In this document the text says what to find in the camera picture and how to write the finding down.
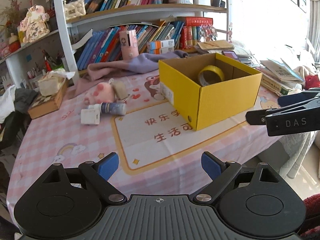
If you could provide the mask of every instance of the purple cloth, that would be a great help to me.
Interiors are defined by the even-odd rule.
[[[75,89],[68,93],[69,98],[87,91],[100,82],[106,81],[106,78],[124,77],[134,74],[144,74],[158,69],[158,61],[168,58],[187,57],[188,53],[182,50],[175,50],[160,55],[142,53],[130,60],[119,60],[112,62],[100,62],[88,65],[88,73],[79,79]]]

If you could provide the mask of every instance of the crosshair symbol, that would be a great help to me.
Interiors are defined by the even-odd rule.
[[[163,201],[165,201],[165,199],[163,199],[163,198],[157,198],[157,199],[155,199],[155,201],[157,201],[158,203],[162,203]]]

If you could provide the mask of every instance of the pink bottle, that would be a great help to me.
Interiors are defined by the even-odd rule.
[[[122,31],[119,33],[122,59],[128,60],[139,55],[136,30]]]

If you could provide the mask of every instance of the white label sticker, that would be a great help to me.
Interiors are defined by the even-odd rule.
[[[161,93],[164,95],[164,97],[170,102],[171,105],[173,105],[173,92],[171,89],[169,89],[165,84],[160,82],[161,86]]]

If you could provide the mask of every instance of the floor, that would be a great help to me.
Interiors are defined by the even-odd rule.
[[[318,178],[319,160],[320,150],[313,145],[307,153],[295,179],[289,179],[288,177],[285,179],[302,199],[320,193],[320,179]],[[259,158],[254,157],[246,162],[245,165],[247,167],[255,167],[259,162]],[[9,213],[2,205],[0,205],[0,215],[11,221]]]

